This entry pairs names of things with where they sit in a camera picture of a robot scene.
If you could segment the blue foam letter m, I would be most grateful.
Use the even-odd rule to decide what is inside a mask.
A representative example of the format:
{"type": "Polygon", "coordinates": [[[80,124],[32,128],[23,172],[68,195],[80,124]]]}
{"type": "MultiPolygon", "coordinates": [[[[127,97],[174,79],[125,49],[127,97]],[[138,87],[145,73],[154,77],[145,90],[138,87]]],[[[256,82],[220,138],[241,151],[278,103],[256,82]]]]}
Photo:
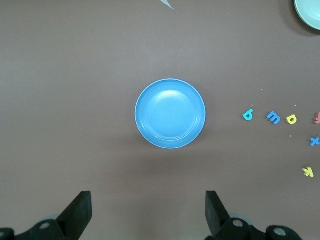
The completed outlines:
{"type": "Polygon", "coordinates": [[[269,119],[269,121],[274,125],[279,124],[281,121],[281,117],[275,111],[269,112],[266,118],[269,119]]]}

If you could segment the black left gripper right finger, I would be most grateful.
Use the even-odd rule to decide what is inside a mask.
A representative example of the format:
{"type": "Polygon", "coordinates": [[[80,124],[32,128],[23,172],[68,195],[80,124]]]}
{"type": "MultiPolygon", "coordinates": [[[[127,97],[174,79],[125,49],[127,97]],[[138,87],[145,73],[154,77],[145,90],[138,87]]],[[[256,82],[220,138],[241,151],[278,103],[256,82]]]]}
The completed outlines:
{"type": "Polygon", "coordinates": [[[239,217],[231,217],[216,191],[207,191],[205,217],[211,235],[205,240],[303,240],[294,230],[271,225],[262,232],[239,217]]]}

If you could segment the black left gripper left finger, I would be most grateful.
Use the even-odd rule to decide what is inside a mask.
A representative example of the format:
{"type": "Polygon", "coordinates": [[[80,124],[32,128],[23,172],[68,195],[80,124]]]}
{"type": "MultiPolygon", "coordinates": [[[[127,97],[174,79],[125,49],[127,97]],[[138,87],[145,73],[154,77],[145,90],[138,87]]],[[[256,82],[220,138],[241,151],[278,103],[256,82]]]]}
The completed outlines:
{"type": "Polygon", "coordinates": [[[92,195],[82,191],[56,219],[40,221],[19,235],[0,228],[0,240],[79,240],[91,219],[92,195]]]}

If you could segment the teal foam letter b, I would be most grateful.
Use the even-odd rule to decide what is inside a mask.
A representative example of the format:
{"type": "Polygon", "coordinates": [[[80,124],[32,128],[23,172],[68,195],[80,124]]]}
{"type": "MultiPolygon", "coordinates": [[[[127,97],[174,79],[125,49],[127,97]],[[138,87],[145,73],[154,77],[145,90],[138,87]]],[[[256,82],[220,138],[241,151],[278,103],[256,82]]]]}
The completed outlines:
{"type": "Polygon", "coordinates": [[[253,112],[252,108],[248,109],[246,112],[242,114],[242,117],[245,121],[251,121],[253,119],[253,112]]]}

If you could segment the blue plastic plate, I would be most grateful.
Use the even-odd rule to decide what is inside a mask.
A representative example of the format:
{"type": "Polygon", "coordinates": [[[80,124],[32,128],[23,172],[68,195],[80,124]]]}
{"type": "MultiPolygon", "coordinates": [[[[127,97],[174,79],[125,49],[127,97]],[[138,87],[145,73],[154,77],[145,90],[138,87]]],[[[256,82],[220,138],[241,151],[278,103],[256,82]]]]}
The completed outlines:
{"type": "Polygon", "coordinates": [[[199,91],[173,78],[147,86],[134,110],[140,134],[163,149],[178,149],[192,143],[201,134],[206,116],[205,102],[199,91]]]}

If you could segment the brown table cover mat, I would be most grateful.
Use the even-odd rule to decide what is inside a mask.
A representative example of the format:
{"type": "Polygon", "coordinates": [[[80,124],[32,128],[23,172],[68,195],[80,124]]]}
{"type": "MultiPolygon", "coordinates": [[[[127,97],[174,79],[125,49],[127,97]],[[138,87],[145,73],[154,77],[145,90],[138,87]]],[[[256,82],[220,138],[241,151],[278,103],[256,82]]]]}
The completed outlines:
{"type": "Polygon", "coordinates": [[[0,228],[22,233],[91,191],[81,240],[204,240],[216,191],[261,231],[320,240],[320,31],[294,0],[168,1],[0,0],[0,228]],[[178,149],[135,122],[141,92],[168,78],[206,106],[178,149]]]}

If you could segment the pale green plastic plate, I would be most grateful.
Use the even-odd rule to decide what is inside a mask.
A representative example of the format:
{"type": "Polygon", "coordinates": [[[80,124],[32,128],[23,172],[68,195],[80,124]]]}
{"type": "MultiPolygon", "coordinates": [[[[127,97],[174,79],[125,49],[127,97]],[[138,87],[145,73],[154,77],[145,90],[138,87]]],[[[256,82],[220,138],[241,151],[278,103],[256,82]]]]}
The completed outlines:
{"type": "Polygon", "coordinates": [[[293,0],[295,10],[309,27],[320,31],[320,0],[293,0]]]}

